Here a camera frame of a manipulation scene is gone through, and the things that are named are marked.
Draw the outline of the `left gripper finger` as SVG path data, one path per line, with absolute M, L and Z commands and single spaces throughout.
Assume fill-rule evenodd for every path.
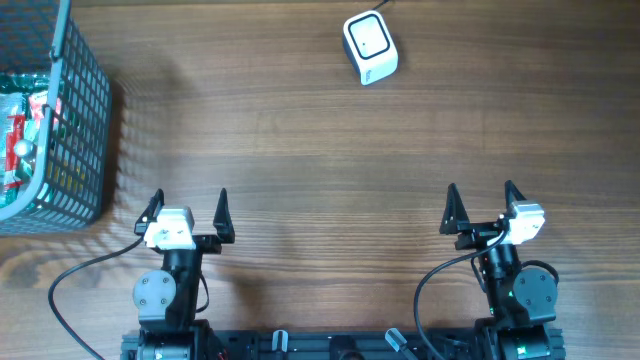
M 134 224 L 134 234 L 137 236 L 143 236 L 149 225 L 157 220 L 157 216 L 164 205 L 164 192 L 162 189 L 158 189 L 150 198 L 145 210 L 136 220 Z
M 220 243 L 233 244 L 235 242 L 235 229 L 229 211 L 228 194 L 225 188 L 220 191 L 213 226 L 216 229 Z

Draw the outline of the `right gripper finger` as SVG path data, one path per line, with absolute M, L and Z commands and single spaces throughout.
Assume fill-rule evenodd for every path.
M 446 206 L 439 227 L 439 233 L 453 235 L 471 230 L 471 223 L 457 185 L 451 183 L 447 188 Z
M 504 183 L 506 208 L 516 201 L 525 201 L 526 197 L 519 191 L 512 180 Z

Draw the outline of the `yellow oil bottle silver cap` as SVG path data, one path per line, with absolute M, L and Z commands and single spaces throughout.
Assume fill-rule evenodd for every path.
M 37 146 L 30 140 L 20 139 L 15 143 L 13 151 L 21 160 L 32 162 L 37 155 Z

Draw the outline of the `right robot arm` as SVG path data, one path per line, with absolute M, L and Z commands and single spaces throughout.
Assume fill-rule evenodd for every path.
M 472 269 L 491 313 L 471 330 L 470 357 L 564 359 L 562 331 L 549 326 L 556 319 L 559 274 L 543 261 L 521 261 L 517 253 L 519 245 L 539 233 L 545 211 L 512 181 L 505 183 L 505 202 L 506 211 L 497 220 L 473 223 L 457 186 L 447 190 L 440 232 L 458 237 L 456 249 L 480 253 Z

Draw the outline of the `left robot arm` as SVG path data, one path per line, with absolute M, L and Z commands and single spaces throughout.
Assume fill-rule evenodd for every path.
M 235 242 L 227 191 L 219 195 L 213 219 L 216 232 L 193 233 L 189 207 L 169 207 L 157 190 L 134 225 L 145 245 L 163 256 L 160 269 L 143 274 L 133 288 L 139 333 L 122 339 L 122 359 L 219 360 L 229 357 L 225 345 L 206 320 L 196 315 L 198 291 L 206 286 L 202 273 L 205 254 L 219 254 L 224 244 Z

